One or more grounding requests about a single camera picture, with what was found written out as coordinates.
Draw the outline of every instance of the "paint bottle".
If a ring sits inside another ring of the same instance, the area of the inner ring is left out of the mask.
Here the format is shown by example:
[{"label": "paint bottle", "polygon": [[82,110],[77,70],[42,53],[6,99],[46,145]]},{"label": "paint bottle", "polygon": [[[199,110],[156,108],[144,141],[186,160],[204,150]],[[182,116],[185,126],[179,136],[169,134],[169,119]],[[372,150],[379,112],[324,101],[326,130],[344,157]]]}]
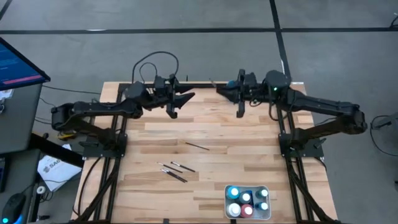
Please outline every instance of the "paint bottle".
[{"label": "paint bottle", "polygon": [[231,217],[238,217],[241,214],[241,207],[237,203],[232,203],[228,205],[226,212]]},{"label": "paint bottle", "polygon": [[242,204],[247,204],[251,202],[251,194],[249,192],[242,192],[239,196],[239,202]]},{"label": "paint bottle", "polygon": [[253,215],[253,207],[251,205],[245,204],[241,207],[241,217],[250,218]]},{"label": "paint bottle", "polygon": [[226,197],[231,200],[237,199],[239,197],[239,189],[235,186],[230,186],[226,191]]},{"label": "paint bottle", "polygon": [[258,209],[258,210],[265,211],[265,210],[268,209],[268,204],[265,203],[265,202],[259,202],[259,203],[257,203],[257,204],[255,205],[255,208]]},{"label": "paint bottle", "polygon": [[268,196],[268,190],[267,189],[258,190],[256,192],[256,196],[257,198],[266,198]]}]

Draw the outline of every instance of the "monitor screen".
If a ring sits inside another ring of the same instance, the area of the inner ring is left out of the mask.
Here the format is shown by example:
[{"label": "monitor screen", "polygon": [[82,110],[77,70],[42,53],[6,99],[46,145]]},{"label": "monitor screen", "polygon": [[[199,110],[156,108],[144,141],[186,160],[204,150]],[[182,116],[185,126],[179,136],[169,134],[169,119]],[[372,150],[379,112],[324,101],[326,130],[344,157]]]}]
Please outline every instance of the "monitor screen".
[{"label": "monitor screen", "polygon": [[7,43],[0,43],[0,90],[46,82],[42,72]]}]

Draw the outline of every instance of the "wooden table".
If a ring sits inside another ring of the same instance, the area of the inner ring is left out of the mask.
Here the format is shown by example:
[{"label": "wooden table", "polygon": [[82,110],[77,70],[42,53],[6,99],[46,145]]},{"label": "wooden table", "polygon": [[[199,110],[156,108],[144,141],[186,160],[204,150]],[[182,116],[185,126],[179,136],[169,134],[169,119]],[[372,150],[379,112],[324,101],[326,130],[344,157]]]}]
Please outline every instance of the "wooden table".
[{"label": "wooden table", "polygon": [[[118,85],[106,82],[101,101],[115,102]],[[303,83],[293,84],[292,88],[305,92]],[[237,105],[218,95],[215,89],[193,91],[196,95],[178,111],[177,119],[170,119],[165,109],[158,108],[144,111],[141,119],[128,120],[128,145],[121,161],[112,223],[161,223],[163,218],[172,223],[229,223],[224,214],[224,187],[229,184],[266,185],[270,189],[271,219],[238,223],[295,223],[286,165],[277,141],[279,125],[268,116],[268,104],[255,108],[246,105],[244,117],[238,119]],[[110,116],[97,117],[95,125],[107,128],[111,120]],[[294,113],[294,121],[298,128],[313,126],[307,111]],[[85,162],[82,180],[95,160]],[[181,174],[188,183],[161,172],[162,167],[156,164],[170,165],[170,161],[196,170]],[[310,193],[326,214],[337,218],[325,168],[314,158],[304,158],[303,163]],[[98,191],[102,168],[103,159],[88,179],[83,208]],[[306,218],[301,194],[299,198]],[[105,195],[102,218],[107,200]]]}]

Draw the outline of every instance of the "concrete floor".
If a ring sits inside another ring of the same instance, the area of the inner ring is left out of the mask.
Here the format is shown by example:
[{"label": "concrete floor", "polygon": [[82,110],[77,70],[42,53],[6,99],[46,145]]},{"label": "concrete floor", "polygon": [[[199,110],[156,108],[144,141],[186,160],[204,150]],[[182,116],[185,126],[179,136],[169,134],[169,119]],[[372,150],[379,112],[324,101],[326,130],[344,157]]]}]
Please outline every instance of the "concrete floor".
[{"label": "concrete floor", "polygon": [[[396,0],[278,0],[282,27],[386,27],[398,12]],[[138,29],[177,27],[272,27],[267,0],[13,0],[0,30]],[[103,34],[3,35],[51,77],[50,86],[101,91],[106,81],[128,81],[133,64],[155,50],[180,59],[178,76],[189,80],[229,80],[239,68],[263,77],[281,70],[275,34]],[[292,78],[309,95],[361,105],[367,121],[398,111],[398,32],[284,34]],[[172,58],[150,59],[161,75],[173,72]],[[146,80],[153,71],[143,69]],[[43,89],[56,105],[91,100],[84,95]],[[50,118],[40,102],[37,116]],[[325,117],[314,114],[315,122]],[[56,132],[35,124],[35,131]],[[398,154],[395,130],[375,133],[386,151]],[[324,143],[328,178],[339,219],[348,223],[396,223],[398,157],[381,154],[369,131],[337,134]],[[78,182],[62,187],[40,214],[67,222]]]}]

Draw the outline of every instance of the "plastic tray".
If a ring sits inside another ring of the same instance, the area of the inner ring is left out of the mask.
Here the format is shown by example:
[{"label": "plastic tray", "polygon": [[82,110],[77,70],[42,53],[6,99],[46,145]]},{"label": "plastic tray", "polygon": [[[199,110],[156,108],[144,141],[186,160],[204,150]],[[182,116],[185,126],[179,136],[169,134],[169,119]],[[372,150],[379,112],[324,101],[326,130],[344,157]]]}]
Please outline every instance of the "plastic tray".
[{"label": "plastic tray", "polygon": [[[226,191],[229,187],[237,187],[239,189],[239,192],[244,192],[244,191],[249,191],[251,192],[251,202],[250,205],[253,206],[253,216],[250,218],[243,218],[243,217],[232,217],[226,213],[226,208],[228,205],[232,203],[237,203],[238,205],[242,205],[238,199],[229,199],[226,197]],[[256,196],[256,192],[258,190],[266,189],[268,191],[268,196],[266,199],[258,198]],[[245,220],[268,220],[271,218],[271,200],[269,199],[269,189],[266,186],[236,186],[236,185],[227,185],[225,186],[224,189],[224,198],[225,198],[225,203],[224,203],[224,212],[225,216],[229,219],[245,219]],[[268,204],[268,209],[263,211],[260,209],[254,208],[254,205],[259,203],[259,202],[265,202]]]}]

